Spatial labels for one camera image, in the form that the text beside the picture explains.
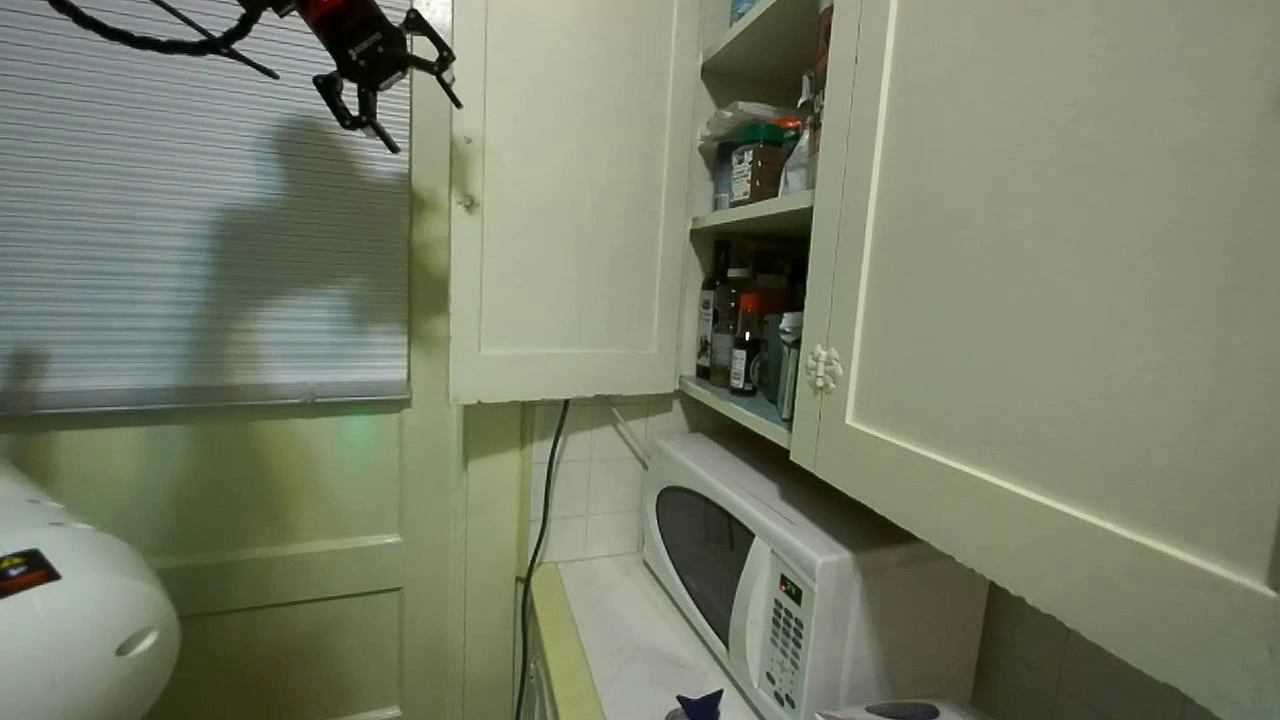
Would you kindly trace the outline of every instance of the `white appliance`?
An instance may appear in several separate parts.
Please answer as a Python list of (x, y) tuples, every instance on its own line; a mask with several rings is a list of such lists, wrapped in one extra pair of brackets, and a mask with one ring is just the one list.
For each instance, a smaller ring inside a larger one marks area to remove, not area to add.
[(662, 442), (642, 565), (768, 720), (972, 692), (987, 584), (782, 455)]
[(174, 654), (151, 570), (0, 465), (0, 715), (135, 720)]

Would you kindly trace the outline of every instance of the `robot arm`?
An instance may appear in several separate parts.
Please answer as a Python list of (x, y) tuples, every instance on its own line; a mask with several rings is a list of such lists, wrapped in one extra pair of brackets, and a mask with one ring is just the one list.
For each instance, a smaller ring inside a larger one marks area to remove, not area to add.
[[(135, 36), (123, 28), (112, 28), (75, 0), (49, 0), (55, 14), (63, 14), (70, 26), (112, 39), (126, 44), (141, 54), (163, 54), (163, 55), (228, 55), (251, 28), (256, 19), (272, 9), (277, 17), (300, 14), (313, 36), (326, 48), (335, 61), (335, 74), (317, 77), (317, 91), (324, 97), (326, 112), (335, 118), (339, 128), (358, 128), (366, 138), (380, 138), (388, 151), (400, 151), (397, 139), (380, 128), (375, 121), (375, 91), (391, 87), (409, 70), (433, 74), (445, 97), (460, 108), (460, 97), (450, 91), (448, 70), (450, 70), (450, 48), (445, 36), (417, 14), (409, 9), (400, 28), (375, 9), (375, 0), (240, 0), (240, 19), (211, 36), (203, 32), (200, 39), (157, 39), (157, 36)], [(433, 44), (433, 61), (409, 54), (409, 36), (422, 36)], [(357, 86), (357, 108), (345, 106), (345, 86)]]

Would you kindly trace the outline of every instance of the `electrical cord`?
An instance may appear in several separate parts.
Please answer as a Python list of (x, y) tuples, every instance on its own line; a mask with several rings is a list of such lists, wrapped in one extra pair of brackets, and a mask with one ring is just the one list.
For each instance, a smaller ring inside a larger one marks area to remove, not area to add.
[(240, 19), (218, 36), (163, 39), (163, 36), (135, 36), (135, 32), (115, 28), (115, 26), (104, 26), (104, 19), (88, 17), (70, 0), (49, 0), (49, 9), (55, 9), (60, 17), (66, 17), (70, 26), (81, 26), (83, 32), (90, 32), (99, 39), (112, 39), (112, 44), (123, 44), (123, 48), (141, 48), (141, 54), (161, 54), (161, 55), (216, 55), (216, 54), (228, 54), (269, 14), (263, 5), (245, 5)]
[(531, 574), (542, 556), (542, 542), (546, 542), (546, 525), (550, 525), (550, 487), (555, 487), (555, 460), (561, 460), (561, 442), (562, 442), (562, 421), (567, 421), (567, 405), (561, 405), (561, 415), (555, 415), (555, 432), (550, 432), (550, 450), (546, 450), (546, 474), (542, 474), (542, 513), (540, 513), (540, 529), (536, 529), (536, 542), (531, 542), (531, 553), (527, 553), (527, 565), (524, 565), (524, 576), (521, 576), (521, 679), (516, 679), (516, 720), (524, 715), (524, 685), (527, 685), (527, 611), (531, 611)]

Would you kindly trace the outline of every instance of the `microwave window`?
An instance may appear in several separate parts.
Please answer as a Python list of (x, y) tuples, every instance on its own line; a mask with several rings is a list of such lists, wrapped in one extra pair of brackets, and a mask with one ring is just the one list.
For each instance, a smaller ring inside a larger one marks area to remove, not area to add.
[(752, 553), (752, 531), (687, 487), (656, 497), (656, 529), (687, 601), (726, 650), (730, 598)]

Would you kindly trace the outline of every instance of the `white kitchen cabinet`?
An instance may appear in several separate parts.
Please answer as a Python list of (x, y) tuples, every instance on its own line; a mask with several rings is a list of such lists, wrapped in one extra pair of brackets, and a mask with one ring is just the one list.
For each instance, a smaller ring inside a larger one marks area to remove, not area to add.
[(674, 389), (691, 17), (456, 5), (450, 398)]
[(1277, 28), (860, 5), (792, 442), (1221, 715), (1280, 709)]

